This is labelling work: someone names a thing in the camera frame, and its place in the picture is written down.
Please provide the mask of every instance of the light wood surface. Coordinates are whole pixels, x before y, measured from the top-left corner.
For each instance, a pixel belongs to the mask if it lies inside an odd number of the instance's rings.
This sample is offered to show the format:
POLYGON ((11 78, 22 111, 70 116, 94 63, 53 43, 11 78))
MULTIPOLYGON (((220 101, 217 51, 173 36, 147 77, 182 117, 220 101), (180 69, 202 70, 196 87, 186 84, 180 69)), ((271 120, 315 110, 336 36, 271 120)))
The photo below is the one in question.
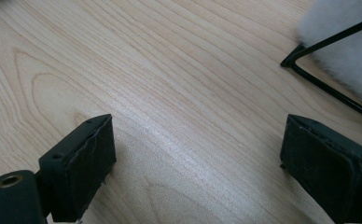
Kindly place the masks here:
POLYGON ((0 0, 0 175, 110 113, 84 224, 331 223, 279 168, 288 114, 362 145, 362 116, 279 66, 311 3, 0 0))

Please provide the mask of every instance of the wood grain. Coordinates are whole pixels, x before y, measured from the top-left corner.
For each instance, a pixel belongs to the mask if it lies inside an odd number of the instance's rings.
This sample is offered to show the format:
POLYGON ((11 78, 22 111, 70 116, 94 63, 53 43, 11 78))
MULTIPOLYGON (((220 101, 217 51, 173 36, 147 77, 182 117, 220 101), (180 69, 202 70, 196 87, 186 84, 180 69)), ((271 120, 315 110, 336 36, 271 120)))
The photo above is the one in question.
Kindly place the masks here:
POLYGON ((331 223, 279 168, 287 114, 362 145, 362 116, 279 66, 310 4, 0 0, 0 175, 110 113, 84 223, 331 223))

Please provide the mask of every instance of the white fur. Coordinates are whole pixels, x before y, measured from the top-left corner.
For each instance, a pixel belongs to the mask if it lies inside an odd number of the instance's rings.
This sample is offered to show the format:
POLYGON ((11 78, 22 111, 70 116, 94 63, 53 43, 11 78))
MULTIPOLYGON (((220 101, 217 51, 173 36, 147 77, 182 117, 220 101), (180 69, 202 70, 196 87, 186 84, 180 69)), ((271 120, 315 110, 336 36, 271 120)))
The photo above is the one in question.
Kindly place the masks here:
MULTIPOLYGON (((311 46, 362 21, 362 0, 316 0, 299 24, 300 41, 311 46)), ((362 31, 313 54, 322 67, 362 99, 362 31)))

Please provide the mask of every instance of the black metal frame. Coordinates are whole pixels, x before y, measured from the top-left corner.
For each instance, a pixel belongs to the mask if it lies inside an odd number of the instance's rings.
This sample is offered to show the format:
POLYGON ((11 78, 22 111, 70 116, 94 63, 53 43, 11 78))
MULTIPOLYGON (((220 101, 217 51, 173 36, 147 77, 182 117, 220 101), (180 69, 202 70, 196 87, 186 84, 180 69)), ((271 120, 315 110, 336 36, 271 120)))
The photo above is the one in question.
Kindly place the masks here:
POLYGON ((296 72, 301 77, 304 77, 311 83, 313 83, 316 87, 320 88, 321 90, 325 91, 326 93, 332 95, 339 101, 345 103, 346 105, 350 106, 352 109, 356 110, 358 113, 362 114, 362 105, 357 103, 356 101, 350 99, 346 95, 342 94, 341 92, 333 89, 325 82, 321 81, 320 79, 312 76, 310 73, 306 72, 302 68, 300 68, 296 64, 296 60, 310 54, 316 50, 319 50, 323 47, 326 47, 330 44, 333 44, 341 39, 344 39, 345 37, 349 35, 353 35, 359 31, 362 31, 362 22, 360 22, 357 25, 354 25, 336 35, 333 35, 323 41, 318 42, 317 44, 314 44, 308 48, 305 48, 303 44, 300 44, 297 46, 282 62, 282 67, 288 67, 291 68, 294 72, 296 72))

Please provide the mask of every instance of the wooden floor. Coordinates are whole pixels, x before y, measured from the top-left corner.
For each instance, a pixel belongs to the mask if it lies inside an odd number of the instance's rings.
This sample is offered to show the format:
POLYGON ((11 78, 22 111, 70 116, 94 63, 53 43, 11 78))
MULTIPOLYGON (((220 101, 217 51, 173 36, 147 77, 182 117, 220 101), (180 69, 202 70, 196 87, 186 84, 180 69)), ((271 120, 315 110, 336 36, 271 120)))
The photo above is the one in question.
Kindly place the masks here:
POLYGON ((110 113, 84 224, 331 223, 279 168, 288 114, 362 145, 362 116, 279 66, 311 3, 0 0, 0 175, 110 113))

